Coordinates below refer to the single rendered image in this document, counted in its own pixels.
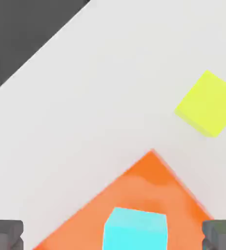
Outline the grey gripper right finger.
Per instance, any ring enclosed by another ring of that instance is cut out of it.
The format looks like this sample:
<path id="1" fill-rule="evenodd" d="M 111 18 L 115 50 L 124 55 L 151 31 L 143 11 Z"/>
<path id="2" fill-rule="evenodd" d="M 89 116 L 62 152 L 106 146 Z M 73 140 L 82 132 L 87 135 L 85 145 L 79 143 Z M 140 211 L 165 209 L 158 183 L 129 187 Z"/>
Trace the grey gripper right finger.
<path id="1" fill-rule="evenodd" d="M 202 250 L 226 250 L 226 220 L 203 221 L 202 231 Z"/>

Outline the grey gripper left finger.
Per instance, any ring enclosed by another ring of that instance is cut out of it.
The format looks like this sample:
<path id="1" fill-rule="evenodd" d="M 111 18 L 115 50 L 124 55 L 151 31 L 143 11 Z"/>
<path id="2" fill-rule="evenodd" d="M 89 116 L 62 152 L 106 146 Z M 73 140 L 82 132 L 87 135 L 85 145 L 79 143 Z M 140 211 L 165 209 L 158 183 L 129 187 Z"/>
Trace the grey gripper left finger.
<path id="1" fill-rule="evenodd" d="M 0 220 L 0 250 L 24 250 L 22 220 Z"/>

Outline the small cyan cube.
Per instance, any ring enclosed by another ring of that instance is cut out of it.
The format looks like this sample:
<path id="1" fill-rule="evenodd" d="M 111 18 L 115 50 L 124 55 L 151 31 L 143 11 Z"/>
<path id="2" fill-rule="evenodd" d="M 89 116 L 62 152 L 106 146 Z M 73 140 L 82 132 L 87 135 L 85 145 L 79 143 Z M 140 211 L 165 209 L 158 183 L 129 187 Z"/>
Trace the small cyan cube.
<path id="1" fill-rule="evenodd" d="M 165 214 L 115 207 L 104 225 L 102 250 L 167 250 Z"/>

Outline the small yellow cube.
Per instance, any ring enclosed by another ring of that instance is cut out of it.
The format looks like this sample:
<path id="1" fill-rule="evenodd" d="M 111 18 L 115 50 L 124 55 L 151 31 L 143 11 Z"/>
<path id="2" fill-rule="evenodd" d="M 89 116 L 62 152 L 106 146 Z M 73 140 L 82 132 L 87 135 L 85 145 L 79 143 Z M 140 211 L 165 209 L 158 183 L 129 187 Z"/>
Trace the small yellow cube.
<path id="1" fill-rule="evenodd" d="M 175 113 L 203 135 L 217 137 L 226 126 L 226 82 L 205 71 Z"/>

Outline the large orange box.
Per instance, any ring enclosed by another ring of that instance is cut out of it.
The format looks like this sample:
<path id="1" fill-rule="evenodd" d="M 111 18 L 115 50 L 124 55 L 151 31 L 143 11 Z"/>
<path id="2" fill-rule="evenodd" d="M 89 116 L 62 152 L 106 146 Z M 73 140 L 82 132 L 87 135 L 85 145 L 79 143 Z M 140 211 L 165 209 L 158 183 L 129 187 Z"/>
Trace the large orange box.
<path id="1" fill-rule="evenodd" d="M 212 217 L 155 151 L 148 152 L 33 250 L 102 250 L 113 208 L 167 216 L 167 250 L 202 250 L 202 222 Z"/>

